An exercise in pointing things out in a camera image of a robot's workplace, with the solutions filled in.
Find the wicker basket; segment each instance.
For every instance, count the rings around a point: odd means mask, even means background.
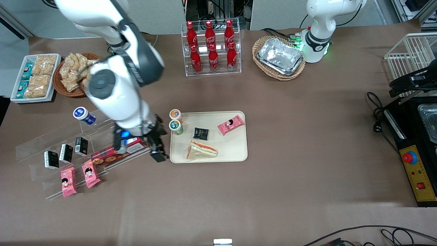
[[[281,81],[288,81],[288,80],[292,80],[294,78],[296,78],[303,70],[303,68],[305,67],[305,60],[303,60],[300,65],[298,66],[298,68],[296,69],[296,71],[291,75],[291,76],[285,76],[281,73],[279,73],[278,71],[276,71],[275,69],[267,66],[266,64],[260,62],[257,59],[257,53],[258,51],[263,47],[263,45],[265,44],[265,42],[268,39],[272,39],[272,38],[278,38],[279,40],[281,40],[282,42],[284,42],[287,45],[292,45],[289,41],[283,39],[283,38],[279,38],[279,37],[275,37],[275,36],[265,36],[260,38],[258,41],[255,42],[255,44],[253,45],[252,48],[252,56],[253,56],[253,61],[257,64],[257,66],[260,67],[260,69],[265,72],[268,76],[275,78],[277,80],[281,80]]]
[[[100,60],[100,57],[98,55],[92,54],[92,53],[82,53],[84,57],[86,57],[89,60]],[[80,88],[74,89],[72,92],[68,92],[65,86],[62,84],[61,80],[61,74],[59,73],[59,70],[61,70],[62,65],[64,64],[64,61],[62,61],[59,66],[55,70],[55,74],[53,75],[53,86],[55,87],[55,90],[64,96],[67,97],[75,97],[75,98],[81,98],[85,97],[84,93],[84,86],[82,84],[82,80],[80,80]]]

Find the sandwich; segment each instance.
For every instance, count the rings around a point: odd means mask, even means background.
[[[213,158],[217,156],[217,150],[206,144],[199,143],[192,140],[188,148],[188,160],[195,160],[198,158]]]

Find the yellow control panel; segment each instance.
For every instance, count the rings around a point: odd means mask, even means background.
[[[422,160],[415,145],[401,149],[402,162],[417,201],[436,201],[436,195],[423,168]]]

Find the coca-cola bottle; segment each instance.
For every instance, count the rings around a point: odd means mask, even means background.
[[[199,74],[202,72],[202,64],[200,62],[200,55],[197,53],[197,49],[195,46],[191,46],[191,64],[193,65],[194,73]]]
[[[209,51],[215,50],[215,33],[212,29],[212,22],[206,21],[206,32],[205,32],[205,39],[206,39],[206,47]]]
[[[232,28],[232,20],[226,21],[225,30],[225,49],[229,49],[229,44],[234,42],[234,29]]]
[[[187,21],[187,40],[188,40],[188,45],[190,46],[190,49],[192,46],[195,47],[195,49],[197,49],[198,44],[197,44],[197,34],[196,31],[193,29],[193,22],[191,21]]]
[[[237,52],[235,51],[235,43],[229,43],[228,50],[228,70],[234,71],[237,68]]]
[[[209,69],[212,73],[216,73],[219,70],[219,55],[217,54],[217,51],[215,50],[215,45],[211,46],[211,50],[208,54],[209,58]]]

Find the pink snack package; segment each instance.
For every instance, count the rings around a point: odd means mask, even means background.
[[[240,116],[235,116],[234,118],[221,123],[220,125],[218,125],[218,130],[223,134],[223,136],[227,133],[232,131],[233,129],[244,125],[243,120],[240,118]]]
[[[93,185],[100,182],[99,177],[97,177],[97,173],[95,171],[94,164],[91,160],[88,160],[82,165],[83,175],[85,176],[85,182],[87,183],[87,187],[91,188]]]
[[[62,195],[64,197],[77,193],[75,174],[74,167],[61,171]]]

